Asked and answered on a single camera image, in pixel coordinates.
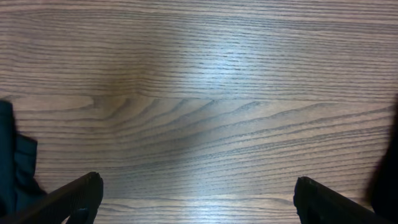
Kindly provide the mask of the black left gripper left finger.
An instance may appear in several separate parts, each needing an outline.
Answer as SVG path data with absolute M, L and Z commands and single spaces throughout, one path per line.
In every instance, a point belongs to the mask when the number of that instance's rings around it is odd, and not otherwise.
M 93 224 L 103 199 L 103 180 L 89 172 L 51 192 L 13 215 L 1 218 L 5 224 Z

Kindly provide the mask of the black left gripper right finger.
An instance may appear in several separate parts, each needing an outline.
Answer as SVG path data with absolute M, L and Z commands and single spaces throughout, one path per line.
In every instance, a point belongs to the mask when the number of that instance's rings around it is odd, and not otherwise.
M 389 221 L 309 177 L 299 177 L 294 206 L 301 224 L 388 224 Z

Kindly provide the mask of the black t-shirt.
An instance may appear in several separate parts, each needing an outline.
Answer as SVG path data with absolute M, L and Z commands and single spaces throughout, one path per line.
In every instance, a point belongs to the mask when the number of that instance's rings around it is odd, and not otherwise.
M 377 215 L 397 223 L 397 96 L 389 145 L 371 178 L 366 196 Z

